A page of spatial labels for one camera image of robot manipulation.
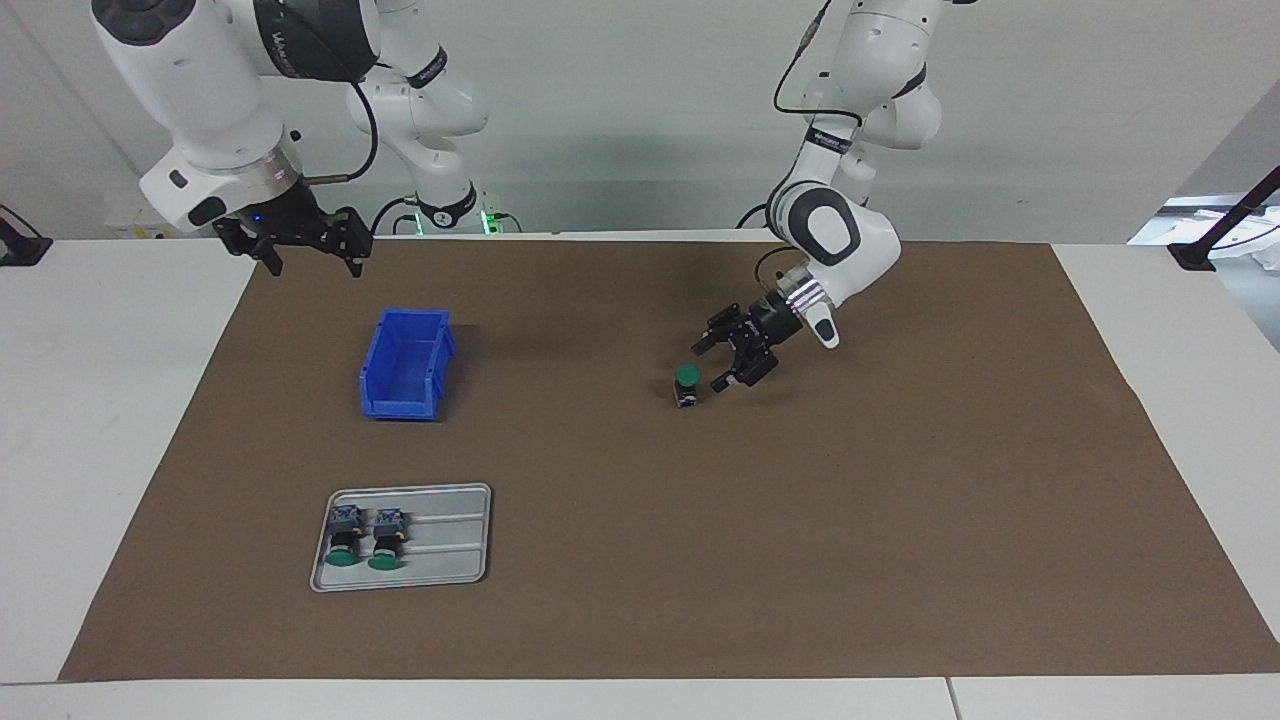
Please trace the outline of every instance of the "white table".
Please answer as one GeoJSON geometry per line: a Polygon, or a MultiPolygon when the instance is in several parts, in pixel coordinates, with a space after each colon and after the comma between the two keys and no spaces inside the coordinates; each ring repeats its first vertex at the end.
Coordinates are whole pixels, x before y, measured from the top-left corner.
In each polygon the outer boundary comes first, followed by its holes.
{"type": "MultiPolygon", "coordinates": [[[[764,240],[557,238],[726,237],[764,240]]],[[[1275,633],[1280,354],[1216,277],[1178,270],[1162,249],[1056,251],[1275,633]]],[[[458,719],[942,720],[955,705],[965,720],[1270,719],[1280,707],[1277,676],[49,684],[251,270],[216,241],[86,241],[0,272],[0,507],[56,507],[65,520],[38,552],[0,553],[0,683],[28,683],[0,688],[0,717],[311,717],[378,703],[458,719]]]]}

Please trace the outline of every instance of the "white wall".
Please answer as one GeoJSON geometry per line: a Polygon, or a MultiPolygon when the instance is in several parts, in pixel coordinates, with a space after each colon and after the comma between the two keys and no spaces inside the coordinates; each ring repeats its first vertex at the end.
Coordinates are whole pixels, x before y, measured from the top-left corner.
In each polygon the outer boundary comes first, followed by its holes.
{"type": "MultiPolygon", "coordinates": [[[[150,167],[168,138],[106,63],[87,3],[5,3],[127,161],[150,167]]],[[[763,201],[803,135],[799,120],[772,113],[769,95],[817,5],[433,0],[430,12],[454,67],[492,97],[490,127],[463,147],[504,210],[529,229],[649,229],[724,227],[763,201]]],[[[826,69],[847,5],[837,3],[792,100],[804,77],[826,69]]],[[[1277,15],[1275,0],[948,9],[931,61],[942,135],[922,152],[879,154],[873,202],[908,237],[1124,242],[1275,83],[1277,15]]],[[[364,136],[340,87],[268,85],[306,136],[310,172],[361,161],[364,136]]],[[[0,94],[8,100],[8,83],[0,94]]],[[[17,164],[64,142],[49,115],[27,119],[35,140],[14,150],[17,164]]],[[[8,163],[0,181],[14,182],[8,163]]],[[[385,156],[321,199],[372,213],[408,190],[385,156]]],[[[101,234],[88,218],[74,224],[101,234]]]]}
{"type": "Polygon", "coordinates": [[[1178,195],[1247,192],[1276,165],[1280,165],[1280,82],[1244,115],[1178,195]]]}
{"type": "Polygon", "coordinates": [[[111,205],[141,201],[133,169],[0,1],[0,202],[45,234],[92,237],[111,205]]]}

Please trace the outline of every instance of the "black clamp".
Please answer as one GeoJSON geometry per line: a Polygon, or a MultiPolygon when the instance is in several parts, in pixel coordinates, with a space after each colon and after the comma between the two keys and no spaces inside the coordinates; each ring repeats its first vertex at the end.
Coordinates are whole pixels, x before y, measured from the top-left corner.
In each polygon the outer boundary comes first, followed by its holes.
{"type": "Polygon", "coordinates": [[[703,356],[727,342],[733,348],[733,364],[712,380],[712,389],[724,392],[732,384],[755,387],[774,368],[778,357],[773,347],[794,336],[804,323],[777,291],[755,301],[748,313],[730,305],[707,320],[707,332],[694,345],[694,355],[703,356]]]}
{"type": "Polygon", "coordinates": [[[274,200],[214,220],[214,232],[228,252],[248,255],[276,277],[284,270],[278,245],[312,247],[340,258],[353,278],[362,274],[364,261],[374,252],[374,236],[353,208],[326,214],[302,182],[274,200]]]}

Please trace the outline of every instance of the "blue plastic bin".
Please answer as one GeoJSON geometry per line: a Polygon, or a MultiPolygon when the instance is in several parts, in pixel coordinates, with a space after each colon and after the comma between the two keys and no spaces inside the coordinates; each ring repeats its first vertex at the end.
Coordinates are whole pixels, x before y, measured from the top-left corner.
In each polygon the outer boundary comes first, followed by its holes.
{"type": "Polygon", "coordinates": [[[360,370],[365,416],[434,420],[453,352],[447,310],[383,310],[360,370]]]}

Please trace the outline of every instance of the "black cable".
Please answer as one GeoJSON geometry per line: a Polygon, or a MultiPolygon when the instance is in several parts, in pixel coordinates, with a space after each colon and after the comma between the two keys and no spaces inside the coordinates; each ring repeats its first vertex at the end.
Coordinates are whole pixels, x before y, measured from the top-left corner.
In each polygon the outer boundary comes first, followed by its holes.
{"type": "Polygon", "coordinates": [[[759,284],[764,290],[769,290],[768,286],[764,284],[764,281],[760,279],[760,268],[764,266],[764,261],[768,260],[769,258],[773,258],[774,255],[780,255],[782,252],[790,252],[790,251],[799,252],[800,250],[796,249],[796,247],[791,247],[790,245],[787,245],[785,247],[774,247],[773,250],[771,250],[771,251],[765,252],[763,256],[760,256],[760,259],[755,261],[755,282],[756,282],[756,284],[759,284]]]}
{"type": "Polygon", "coordinates": [[[23,225],[26,225],[26,228],[28,231],[31,231],[31,234],[36,236],[37,240],[47,237],[44,233],[41,233],[40,231],[37,231],[35,228],[35,225],[32,225],[31,223],[28,223],[27,218],[23,218],[22,215],[18,214],[17,210],[14,210],[13,208],[5,205],[4,202],[0,202],[0,210],[4,210],[5,213],[9,213],[10,215],[13,215],[13,218],[15,220],[18,220],[19,223],[22,223],[23,225]]]}
{"type": "Polygon", "coordinates": [[[835,115],[840,118],[851,118],[858,122],[859,126],[863,124],[863,117],[851,110],[833,110],[833,109],[817,109],[805,110],[803,108],[783,108],[782,106],[782,87],[786,86],[787,79],[791,77],[792,70],[800,63],[800,58],[804,58],[809,45],[813,44],[813,38],[818,36],[818,29],[822,28],[823,20],[827,19],[827,10],[831,9],[832,0],[826,0],[822,9],[818,10],[818,15],[814,17],[813,22],[809,23],[809,29],[805,31],[804,37],[800,38],[800,46],[796,47],[796,54],[791,58],[791,64],[787,65],[785,73],[782,73],[782,79],[778,81],[778,87],[773,91],[773,109],[785,115],[835,115]]]}
{"type": "Polygon", "coordinates": [[[751,220],[751,218],[755,217],[756,213],[759,213],[762,210],[768,210],[768,209],[769,209],[769,206],[767,204],[764,204],[764,202],[760,202],[755,208],[751,208],[750,210],[748,210],[748,213],[745,215],[742,215],[742,219],[739,220],[736,225],[733,225],[735,229],[742,229],[742,228],[745,228],[746,223],[749,223],[751,220]]]}
{"type": "Polygon", "coordinates": [[[493,219],[495,219],[495,220],[511,220],[511,222],[516,223],[516,229],[517,231],[520,231],[521,233],[525,232],[525,227],[520,224],[520,218],[512,215],[511,213],[497,213],[497,214],[494,214],[493,219]]]}
{"type": "Polygon", "coordinates": [[[392,223],[392,234],[399,234],[399,224],[404,220],[417,220],[417,215],[401,215],[396,218],[396,222],[392,223]]]}
{"type": "Polygon", "coordinates": [[[369,172],[369,168],[374,167],[374,160],[378,159],[378,117],[374,115],[374,106],[369,104],[369,96],[365,95],[365,88],[360,87],[358,82],[351,83],[351,88],[356,91],[356,97],[360,99],[360,104],[365,106],[365,114],[369,115],[369,155],[365,158],[365,164],[360,167],[358,170],[347,176],[343,182],[351,182],[364,177],[369,172]]]}
{"type": "MultiPolygon", "coordinates": [[[[301,13],[298,13],[293,8],[289,8],[288,3],[280,3],[279,8],[282,12],[293,18],[293,22],[298,23],[298,27],[305,29],[307,35],[311,36],[312,40],[315,40],[321,47],[324,47],[325,53],[328,53],[334,59],[334,61],[337,61],[338,65],[342,67],[342,69],[347,73],[348,77],[356,74],[351,72],[351,67],[347,64],[346,60],[342,59],[342,55],[339,55],[338,51],[334,50],[333,46],[325,41],[325,38],[320,35],[320,32],[316,31],[316,28],[311,27],[311,23],[307,22],[307,19],[302,17],[301,13]]],[[[371,141],[369,145],[369,156],[365,158],[365,164],[361,165],[360,169],[356,170],[355,173],[306,178],[307,184],[338,184],[343,182],[351,182],[367,173],[369,168],[374,167],[374,160],[378,158],[378,145],[379,145],[378,118],[374,115],[374,108],[372,105],[369,104],[369,97],[365,95],[365,90],[360,87],[360,82],[348,81],[347,85],[349,85],[352,90],[356,91],[356,96],[360,97],[360,104],[365,106],[365,114],[369,115],[369,136],[371,141]]]]}
{"type": "Polygon", "coordinates": [[[369,225],[369,232],[372,234],[378,234],[378,225],[381,224],[383,218],[387,217],[387,213],[390,213],[392,210],[399,208],[401,205],[408,205],[408,204],[410,202],[403,197],[397,197],[396,200],[392,200],[387,205],[383,205],[383,209],[379,210],[376,215],[374,215],[374,224],[369,225]]]}
{"type": "Polygon", "coordinates": [[[1242,240],[1240,242],[1233,242],[1231,245],[1219,245],[1212,251],[1217,252],[1219,250],[1231,250],[1233,247],[1242,247],[1242,246],[1245,246],[1245,245],[1248,245],[1251,242],[1257,242],[1257,241],[1262,240],[1263,237],[1266,237],[1266,236],[1268,236],[1268,234],[1271,234],[1271,233],[1274,233],[1276,231],[1280,231],[1280,225],[1276,225],[1276,227],[1268,229],[1267,232],[1265,232],[1262,234],[1256,234],[1256,236],[1251,237],[1249,240],[1242,240]]]}

